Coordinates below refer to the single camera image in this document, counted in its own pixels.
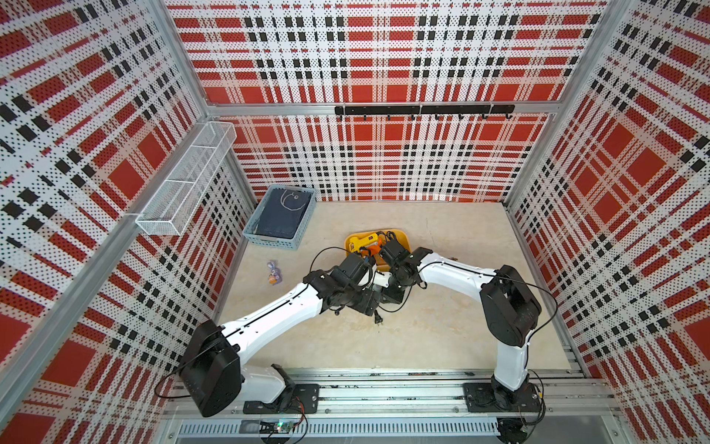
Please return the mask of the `yellow storage box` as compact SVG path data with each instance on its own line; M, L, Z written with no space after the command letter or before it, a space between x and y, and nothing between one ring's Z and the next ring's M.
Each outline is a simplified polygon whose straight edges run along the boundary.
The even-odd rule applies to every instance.
M390 267L380 256L380 253L384 245L393 239L396 239L407 250L412 249L406 233L399 229L379 229L379 231L353 233L345 240L345 249L349 253L356 253L363 257L373 257L376 261L377 270L386 272L390 270Z

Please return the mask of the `light blue hot glue gun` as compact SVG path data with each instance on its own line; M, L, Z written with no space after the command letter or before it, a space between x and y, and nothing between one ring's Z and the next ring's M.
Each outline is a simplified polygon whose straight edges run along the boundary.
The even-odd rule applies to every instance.
M401 305L405 301L405 288L389 272L375 273L371 294L375 325L384 321L378 312L379 309L387 313L395 313L401 309Z

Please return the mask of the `orange hot glue gun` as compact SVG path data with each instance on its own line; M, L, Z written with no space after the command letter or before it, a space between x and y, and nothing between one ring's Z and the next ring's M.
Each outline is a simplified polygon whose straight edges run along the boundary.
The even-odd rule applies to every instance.
M369 252L369 255L372 257L379 256L380 252L382 250L382 246L380 244L371 244L366 247L366 250Z

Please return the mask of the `yellow hot glue gun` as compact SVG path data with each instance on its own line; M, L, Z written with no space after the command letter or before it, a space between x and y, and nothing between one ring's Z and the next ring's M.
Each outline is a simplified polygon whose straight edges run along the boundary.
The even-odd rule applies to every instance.
M372 232L350 236L346 242L346 247L351 253L358 253L366 250L368 245L376 243L381 245L380 235L377 232Z

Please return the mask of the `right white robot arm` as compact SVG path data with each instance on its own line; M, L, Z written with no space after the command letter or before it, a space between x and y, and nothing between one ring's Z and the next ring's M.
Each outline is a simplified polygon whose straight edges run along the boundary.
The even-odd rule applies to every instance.
M529 343L542 305L517 269L462 265L427 248L410 252L397 240L385 243L379 255L401 287L438 285L480 303L488 330L497 340L492 386L513 393L527 383Z

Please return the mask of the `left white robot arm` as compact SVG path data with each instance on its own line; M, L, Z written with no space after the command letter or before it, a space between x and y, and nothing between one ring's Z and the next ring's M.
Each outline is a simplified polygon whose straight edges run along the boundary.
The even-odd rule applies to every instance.
M194 330L177 375L203 417L243 401L260 413L299 408L296 385L281 366L249 366L272 340L331 308L364 314L376 290L390 286L391 274L375 259L349 255L329 270L314 270L301 283L262 309L218 325L209 319Z

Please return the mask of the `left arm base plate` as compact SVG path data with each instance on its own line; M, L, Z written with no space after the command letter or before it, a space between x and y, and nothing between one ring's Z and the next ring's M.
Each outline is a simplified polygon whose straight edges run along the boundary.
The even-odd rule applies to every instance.
M244 414L314 414L317 412L321 386L318 384L291 384L271 403L246 401Z

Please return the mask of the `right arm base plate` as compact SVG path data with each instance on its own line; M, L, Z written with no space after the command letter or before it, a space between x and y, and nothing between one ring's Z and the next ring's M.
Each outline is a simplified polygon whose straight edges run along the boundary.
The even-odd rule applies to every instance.
M542 407L542 400L530 382L524 382L517 390L509 390L495 379L466 383L462 388L469 413L532 414Z

